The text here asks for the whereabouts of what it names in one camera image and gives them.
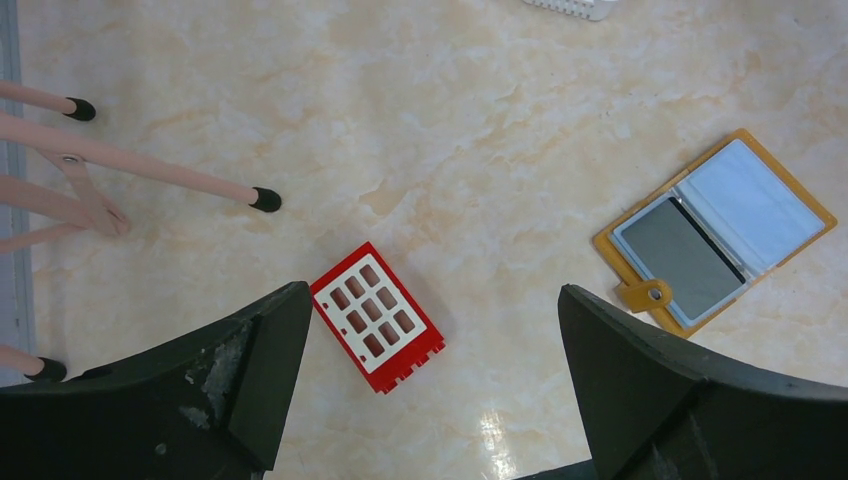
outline white grid insert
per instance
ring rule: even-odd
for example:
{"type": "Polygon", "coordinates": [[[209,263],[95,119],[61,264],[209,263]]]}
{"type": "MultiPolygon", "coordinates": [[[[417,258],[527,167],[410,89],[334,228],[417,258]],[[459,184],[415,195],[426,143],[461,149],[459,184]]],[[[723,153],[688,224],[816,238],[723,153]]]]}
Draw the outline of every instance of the white grid insert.
{"type": "Polygon", "coordinates": [[[315,299],[368,373],[427,329],[370,253],[317,292],[315,299]]]}

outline stool leg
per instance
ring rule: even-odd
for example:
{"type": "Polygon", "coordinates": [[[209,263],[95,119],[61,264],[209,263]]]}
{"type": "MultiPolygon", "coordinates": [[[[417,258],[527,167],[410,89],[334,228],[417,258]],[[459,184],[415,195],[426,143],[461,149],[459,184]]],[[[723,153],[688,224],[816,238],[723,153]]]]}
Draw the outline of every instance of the stool leg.
{"type": "Polygon", "coordinates": [[[44,361],[8,345],[0,345],[0,367],[11,368],[24,375],[38,375],[44,369],[44,361]]]}
{"type": "Polygon", "coordinates": [[[81,122],[91,121],[97,115],[94,105],[81,98],[60,97],[12,82],[0,81],[0,97],[53,110],[81,122]]]}
{"type": "Polygon", "coordinates": [[[275,212],[283,203],[280,195],[273,190],[246,187],[10,115],[0,114],[0,138],[60,155],[78,155],[88,163],[96,163],[140,177],[230,198],[263,212],[275,212]]]}

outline white basket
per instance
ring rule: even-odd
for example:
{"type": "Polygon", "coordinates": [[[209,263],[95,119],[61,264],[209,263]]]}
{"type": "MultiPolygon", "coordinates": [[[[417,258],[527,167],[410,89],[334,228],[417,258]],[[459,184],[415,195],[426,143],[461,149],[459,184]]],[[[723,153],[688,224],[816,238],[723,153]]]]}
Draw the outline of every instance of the white basket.
{"type": "Polygon", "coordinates": [[[597,22],[609,14],[618,0],[524,0],[524,3],[597,22]]]}

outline yellow card holder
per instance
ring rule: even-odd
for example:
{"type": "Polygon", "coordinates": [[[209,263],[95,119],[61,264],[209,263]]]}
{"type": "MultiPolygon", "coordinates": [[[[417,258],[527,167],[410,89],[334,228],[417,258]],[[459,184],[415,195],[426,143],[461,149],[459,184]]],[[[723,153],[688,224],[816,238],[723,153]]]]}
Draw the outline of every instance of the yellow card holder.
{"type": "MultiPolygon", "coordinates": [[[[651,193],[647,198],[634,205],[624,215],[622,215],[616,221],[601,230],[601,232],[595,235],[593,239],[593,244],[595,245],[595,248],[598,250],[601,256],[604,257],[607,263],[612,267],[612,269],[618,274],[621,279],[621,284],[616,287],[615,292],[622,300],[622,302],[634,312],[648,311],[662,328],[680,337],[688,338],[689,336],[697,332],[710,320],[715,318],[727,307],[732,305],[738,297],[730,299],[729,301],[724,303],[720,308],[712,312],[708,317],[698,322],[697,325],[694,325],[691,328],[683,328],[677,322],[677,320],[675,320],[675,317],[669,308],[670,303],[674,299],[674,291],[672,290],[672,288],[662,279],[641,278],[636,268],[631,265],[630,261],[628,261],[628,259],[621,253],[619,248],[613,242],[612,234],[616,228],[627,222],[629,219],[631,219],[631,217],[642,211],[648,205],[652,204],[655,200],[665,195],[676,185],[680,184],[680,182],[683,181],[692,172],[694,172],[695,169],[703,165],[707,160],[712,158],[724,147],[726,147],[735,140],[742,141],[751,151],[753,151],[759,157],[759,159],[772,172],[774,172],[775,175],[777,175],[777,177],[786,185],[786,187],[788,187],[789,190],[791,190],[791,192],[795,194],[795,196],[801,202],[803,202],[807,206],[807,208],[809,208],[810,211],[812,211],[813,214],[815,214],[824,224],[823,229],[821,229],[817,234],[809,238],[800,247],[795,249],[786,258],[780,261],[774,268],[784,265],[792,257],[797,255],[801,250],[805,249],[807,246],[816,241],[822,235],[832,230],[837,224],[836,218],[831,215],[831,213],[828,212],[827,209],[825,209],[824,206],[822,206],[810,194],[810,192],[807,191],[807,189],[805,189],[801,185],[801,183],[798,182],[798,180],[795,179],[795,177],[793,177],[792,174],[790,174],[789,171],[786,170],[786,168],[784,168],[783,165],[781,165],[777,161],[777,159],[775,159],[774,156],[769,153],[768,150],[765,149],[765,147],[763,147],[756,139],[754,139],[754,137],[751,136],[751,134],[747,130],[739,129],[730,136],[723,139],[721,142],[719,142],[717,145],[712,147],[710,150],[701,155],[697,160],[695,160],[689,166],[683,169],[683,171],[672,177],[669,181],[663,184],[663,186],[651,193]]],[[[757,278],[753,278],[748,288],[756,285],[756,283],[758,283],[765,276],[771,273],[772,270],[773,269],[768,270],[757,278]]]]}

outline rectangular slot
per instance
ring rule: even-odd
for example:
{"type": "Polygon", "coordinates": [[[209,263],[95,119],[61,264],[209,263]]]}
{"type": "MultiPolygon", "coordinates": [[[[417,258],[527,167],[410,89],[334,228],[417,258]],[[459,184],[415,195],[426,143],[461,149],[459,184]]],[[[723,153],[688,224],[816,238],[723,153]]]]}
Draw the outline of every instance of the rectangular slot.
{"type": "Polygon", "coordinates": [[[341,288],[337,288],[330,292],[330,298],[336,302],[336,306],[339,309],[344,310],[345,308],[350,306],[350,300],[347,299],[347,296],[342,292],[341,288]]]}
{"type": "Polygon", "coordinates": [[[365,310],[365,313],[368,314],[368,318],[370,318],[372,322],[383,316],[383,312],[380,311],[380,307],[378,307],[377,304],[374,303],[374,300],[371,300],[370,298],[362,302],[362,309],[365,310]]]}
{"type": "Polygon", "coordinates": [[[403,310],[395,314],[395,322],[397,322],[400,329],[403,330],[403,333],[409,333],[415,328],[415,324],[412,323],[412,319],[410,319],[409,315],[407,315],[403,310]]]}
{"type": "Polygon", "coordinates": [[[383,305],[388,310],[395,308],[395,305],[397,305],[397,300],[395,300],[395,297],[392,295],[391,292],[389,292],[389,289],[386,287],[381,288],[377,292],[377,298],[379,298],[380,301],[383,302],[383,305]]]}
{"type": "Polygon", "coordinates": [[[371,352],[371,355],[374,355],[375,357],[379,357],[386,351],[380,343],[380,340],[378,340],[373,333],[365,337],[364,342],[365,346],[368,347],[368,350],[371,352]]]}
{"type": "Polygon", "coordinates": [[[386,342],[388,342],[389,345],[394,345],[398,340],[400,340],[400,336],[397,334],[395,329],[389,325],[389,322],[380,325],[378,330],[380,330],[380,334],[383,335],[383,338],[386,339],[386,342]]]}
{"type": "Polygon", "coordinates": [[[371,268],[371,265],[365,265],[362,267],[362,269],[359,270],[359,274],[362,275],[362,278],[364,278],[368,285],[372,287],[380,283],[380,277],[377,276],[377,272],[371,268]]]}
{"type": "Polygon", "coordinates": [[[353,330],[356,333],[362,333],[365,330],[365,320],[362,319],[362,315],[359,314],[356,310],[347,314],[347,322],[350,323],[350,326],[353,327],[353,330]]]}
{"type": "Polygon", "coordinates": [[[345,280],[345,286],[348,290],[350,290],[350,293],[353,294],[353,298],[359,298],[362,296],[363,293],[365,293],[365,289],[362,288],[362,285],[359,283],[359,280],[357,280],[356,277],[350,277],[345,280]]]}

